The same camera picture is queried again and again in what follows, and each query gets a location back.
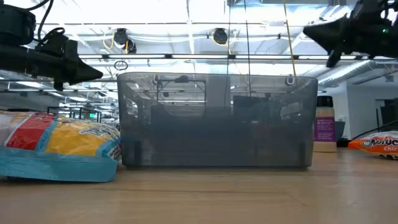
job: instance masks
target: chip bag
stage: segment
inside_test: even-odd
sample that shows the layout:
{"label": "chip bag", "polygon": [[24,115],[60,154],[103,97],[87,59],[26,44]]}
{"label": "chip bag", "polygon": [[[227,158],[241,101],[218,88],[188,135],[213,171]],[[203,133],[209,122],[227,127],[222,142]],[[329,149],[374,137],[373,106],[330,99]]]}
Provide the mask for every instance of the chip bag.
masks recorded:
{"label": "chip bag", "polygon": [[0,111],[0,175],[78,182],[114,180],[119,131],[47,113]]}
{"label": "chip bag", "polygon": [[398,131],[374,133],[366,137],[352,140],[350,149],[361,149],[389,159],[398,159]]}

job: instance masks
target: ceiling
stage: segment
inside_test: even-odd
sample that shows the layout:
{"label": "ceiling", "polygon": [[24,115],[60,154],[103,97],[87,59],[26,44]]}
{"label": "ceiling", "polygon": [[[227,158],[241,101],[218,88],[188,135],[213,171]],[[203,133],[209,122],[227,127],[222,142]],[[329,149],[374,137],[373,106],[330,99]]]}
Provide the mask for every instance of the ceiling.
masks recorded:
{"label": "ceiling", "polygon": [[[185,58],[156,59],[124,58],[128,68],[123,72],[167,72],[167,73],[228,73],[236,75],[294,75],[290,61],[289,33],[285,22],[285,11],[281,1],[235,0],[228,7],[225,0],[58,0],[45,21],[42,35],[56,27],[64,27],[65,35],[78,41],[78,53],[88,65],[104,73],[100,81],[66,86],[67,89],[86,90],[80,92],[56,93],[60,101],[77,102],[73,96],[92,102],[113,102],[117,99],[117,85],[113,80],[122,73],[115,69],[117,59],[104,60],[100,55],[124,54],[124,51],[113,46],[113,32],[117,28],[126,28],[129,38],[137,46],[139,54],[184,54]],[[31,7],[39,0],[5,0],[6,4],[18,7]],[[334,1],[346,3],[343,6],[331,6],[327,0],[286,0],[287,18],[290,26],[290,39],[295,59],[295,74],[309,77],[329,77],[335,70],[325,68],[326,52],[314,41],[302,33],[304,26],[321,22],[322,17],[331,21],[349,13],[356,1]],[[39,25],[46,6],[32,11]],[[224,28],[229,33],[229,47],[218,45],[211,38],[215,28]],[[201,55],[247,55],[251,60],[227,60],[226,58],[200,58]],[[340,67],[359,63],[354,60],[358,54],[347,56]],[[353,76],[354,82],[382,73],[383,68],[374,68],[367,75]],[[0,77],[23,78],[19,74],[1,72]],[[365,82],[385,83],[383,77]],[[52,89],[48,80],[38,84],[12,83],[11,88]],[[99,97],[99,90],[115,90],[105,97]]]}

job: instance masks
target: wooden table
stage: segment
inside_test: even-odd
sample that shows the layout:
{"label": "wooden table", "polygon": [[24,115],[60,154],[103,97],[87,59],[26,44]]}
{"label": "wooden table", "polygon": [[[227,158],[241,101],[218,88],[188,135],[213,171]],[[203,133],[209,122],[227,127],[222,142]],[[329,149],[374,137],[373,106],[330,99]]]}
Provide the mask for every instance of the wooden table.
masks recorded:
{"label": "wooden table", "polygon": [[125,170],[107,184],[0,181],[0,223],[398,223],[398,161],[314,155],[303,172]]}

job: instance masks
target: bottle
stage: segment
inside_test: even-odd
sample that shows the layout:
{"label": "bottle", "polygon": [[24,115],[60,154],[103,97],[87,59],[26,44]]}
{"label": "bottle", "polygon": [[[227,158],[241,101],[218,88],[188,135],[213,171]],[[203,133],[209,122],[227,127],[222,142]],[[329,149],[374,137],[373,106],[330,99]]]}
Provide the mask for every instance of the bottle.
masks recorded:
{"label": "bottle", "polygon": [[331,96],[318,96],[315,115],[314,152],[337,152],[335,131],[335,109]]}

